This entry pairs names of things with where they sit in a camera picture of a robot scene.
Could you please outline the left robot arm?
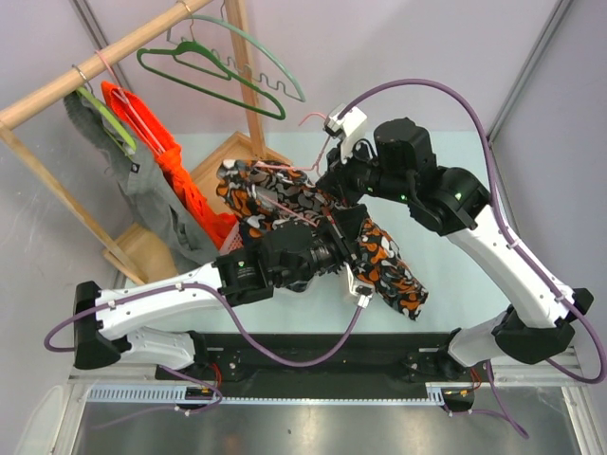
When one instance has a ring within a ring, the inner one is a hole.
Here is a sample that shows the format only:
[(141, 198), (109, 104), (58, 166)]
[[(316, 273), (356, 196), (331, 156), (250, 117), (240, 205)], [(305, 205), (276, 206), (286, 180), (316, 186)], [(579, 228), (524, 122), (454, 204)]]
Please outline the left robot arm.
[(244, 247), (183, 275), (131, 289), (77, 285), (74, 299), (74, 366), (96, 370), (120, 361), (154, 363), (203, 376), (210, 367), (203, 338), (170, 333), (152, 323), (198, 308), (234, 308), (272, 298), (283, 288), (302, 293), (312, 281), (360, 259), (367, 208), (334, 209), (316, 226), (286, 221)]

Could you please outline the pink wire hanger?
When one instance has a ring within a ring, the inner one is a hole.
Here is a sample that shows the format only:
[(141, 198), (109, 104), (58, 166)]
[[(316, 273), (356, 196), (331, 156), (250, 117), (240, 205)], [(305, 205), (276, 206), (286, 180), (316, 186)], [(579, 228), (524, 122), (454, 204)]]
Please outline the pink wire hanger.
[(324, 156), (328, 137), (310, 167), (293, 167), (271, 160), (258, 160), (252, 165), (249, 181), (255, 187), (254, 198), (263, 207), (273, 207), (277, 217), (300, 219), (316, 226), (323, 208), (332, 208), (334, 201), (318, 189), (307, 172), (314, 171), (321, 177), (320, 164)]

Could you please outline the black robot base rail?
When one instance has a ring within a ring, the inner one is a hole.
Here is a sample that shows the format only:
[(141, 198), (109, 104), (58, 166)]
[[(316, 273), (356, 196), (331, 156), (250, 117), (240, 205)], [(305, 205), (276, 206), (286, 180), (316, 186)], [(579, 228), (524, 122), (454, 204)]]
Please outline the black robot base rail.
[(215, 385), (230, 399), (400, 400), (422, 398), (430, 383), (470, 399), (487, 374), (481, 363), (458, 367), (446, 357), (446, 333), (353, 334), (328, 359), (311, 365), (338, 341), (336, 335), (259, 335), (258, 340), (286, 364), (263, 355), (236, 334), (196, 335), (191, 366), (156, 378), (187, 375)]

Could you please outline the orange camouflage patterned shorts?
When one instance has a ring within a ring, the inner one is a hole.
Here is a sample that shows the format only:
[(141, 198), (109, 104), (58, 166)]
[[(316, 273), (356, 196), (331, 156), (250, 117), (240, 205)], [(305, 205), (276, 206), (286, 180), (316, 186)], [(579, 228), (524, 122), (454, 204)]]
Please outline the orange camouflage patterned shorts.
[[(310, 228), (327, 211), (337, 217), (362, 207), (342, 203), (319, 189), (304, 171), (280, 161), (226, 159), (216, 176), (216, 194), (234, 213), (246, 242), (260, 239), (288, 221)], [(392, 309), (417, 319), (429, 293), (402, 260), (393, 237), (369, 215), (346, 231), (354, 234), (360, 256), (351, 267), (355, 277), (371, 284)]]

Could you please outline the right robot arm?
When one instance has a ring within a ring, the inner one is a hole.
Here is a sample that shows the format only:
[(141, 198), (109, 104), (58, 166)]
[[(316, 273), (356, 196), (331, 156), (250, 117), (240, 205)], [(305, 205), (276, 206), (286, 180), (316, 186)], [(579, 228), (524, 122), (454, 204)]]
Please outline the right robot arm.
[(360, 112), (325, 120), (338, 144), (319, 186), (349, 203), (371, 195), (406, 205), (419, 225), (468, 254), (509, 301), (496, 318), (456, 330), (437, 357), (438, 371), (459, 380), (472, 365), (501, 355), (527, 365), (553, 362), (593, 295), (550, 273), (501, 217), (493, 193), (470, 171), (438, 165), (429, 132), (409, 118), (381, 123), (375, 144), (357, 153), (366, 121)]

